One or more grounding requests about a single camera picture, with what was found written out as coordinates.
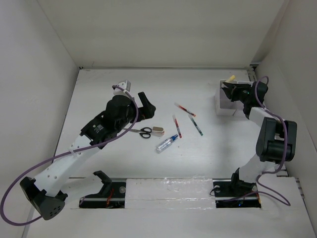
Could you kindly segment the yellow highlighter pen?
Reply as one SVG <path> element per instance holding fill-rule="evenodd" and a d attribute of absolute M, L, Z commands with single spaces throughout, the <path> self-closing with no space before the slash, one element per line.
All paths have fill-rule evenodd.
<path fill-rule="evenodd" d="M 230 83 L 235 79 L 235 75 L 232 75 L 229 79 L 227 79 L 225 82 Z"/>

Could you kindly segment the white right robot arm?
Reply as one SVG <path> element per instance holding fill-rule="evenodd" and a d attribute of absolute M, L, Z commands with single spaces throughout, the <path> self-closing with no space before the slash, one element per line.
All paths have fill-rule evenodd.
<path fill-rule="evenodd" d="M 249 162 L 238 168 L 231 176 L 227 189 L 234 195 L 253 191 L 257 179 L 264 174 L 277 173 L 285 162 L 295 155 L 297 124 L 273 114 L 264 106 L 268 85 L 263 82 L 223 82 L 222 90 L 231 102 L 243 104 L 247 119 L 260 127 L 256 153 Z"/>

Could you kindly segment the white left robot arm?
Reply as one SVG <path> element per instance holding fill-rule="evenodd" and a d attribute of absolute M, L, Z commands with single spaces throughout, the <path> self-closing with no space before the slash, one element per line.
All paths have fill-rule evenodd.
<path fill-rule="evenodd" d="M 44 220 L 55 217 L 70 197 L 66 182 L 82 164 L 114 141 L 128 124 L 151 119 L 156 108 L 144 92 L 138 93 L 142 106 L 137 107 L 132 96 L 120 92 L 108 101 L 106 109 L 96 115 L 80 131 L 69 151 L 58 155 L 54 162 L 33 178 L 24 177 L 20 187 L 27 200 Z"/>

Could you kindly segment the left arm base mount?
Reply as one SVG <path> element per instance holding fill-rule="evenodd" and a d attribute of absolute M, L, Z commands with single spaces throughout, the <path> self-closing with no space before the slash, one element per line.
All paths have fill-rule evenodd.
<path fill-rule="evenodd" d="M 96 192 L 80 198 L 79 208 L 82 209 L 123 209 L 125 208 L 125 178 L 111 179 L 102 171 L 93 173 L 101 180 L 102 186 Z"/>

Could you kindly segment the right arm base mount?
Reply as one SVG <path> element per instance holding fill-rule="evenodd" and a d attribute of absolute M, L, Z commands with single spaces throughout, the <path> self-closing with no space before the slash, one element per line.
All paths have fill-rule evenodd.
<path fill-rule="evenodd" d="M 261 208 L 255 183 L 232 182 L 231 179 L 214 179 L 210 196 L 216 208 Z"/>

